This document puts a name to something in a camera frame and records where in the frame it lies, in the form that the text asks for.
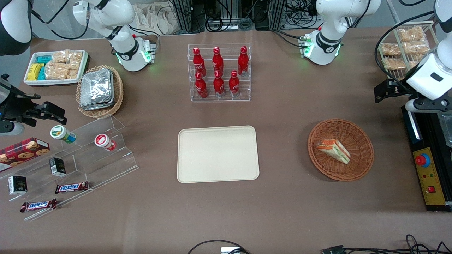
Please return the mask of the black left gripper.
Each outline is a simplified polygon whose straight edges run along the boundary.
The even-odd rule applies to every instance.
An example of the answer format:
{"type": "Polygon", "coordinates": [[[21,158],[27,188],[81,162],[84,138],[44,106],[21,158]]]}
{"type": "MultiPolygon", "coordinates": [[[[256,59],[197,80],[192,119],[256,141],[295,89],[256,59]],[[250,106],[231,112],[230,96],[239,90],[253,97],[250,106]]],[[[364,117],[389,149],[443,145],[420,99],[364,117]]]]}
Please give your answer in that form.
{"type": "Polygon", "coordinates": [[[374,87],[374,101],[380,103],[388,97],[411,96],[413,91],[406,86],[406,82],[398,79],[385,79],[380,83],[380,86],[374,87]]]}

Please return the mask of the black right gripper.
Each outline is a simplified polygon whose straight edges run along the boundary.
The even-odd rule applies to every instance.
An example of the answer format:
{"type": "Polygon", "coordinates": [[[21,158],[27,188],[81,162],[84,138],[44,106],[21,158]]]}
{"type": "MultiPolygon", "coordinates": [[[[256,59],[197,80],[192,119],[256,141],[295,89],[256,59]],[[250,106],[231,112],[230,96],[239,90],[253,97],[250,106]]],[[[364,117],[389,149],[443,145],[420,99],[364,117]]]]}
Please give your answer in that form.
{"type": "Polygon", "coordinates": [[[26,94],[8,81],[9,75],[1,75],[1,126],[8,125],[6,122],[24,123],[31,127],[37,124],[36,119],[52,120],[61,125],[67,124],[65,110],[59,106],[44,102],[38,105],[33,100],[41,98],[38,94],[26,94]]]}

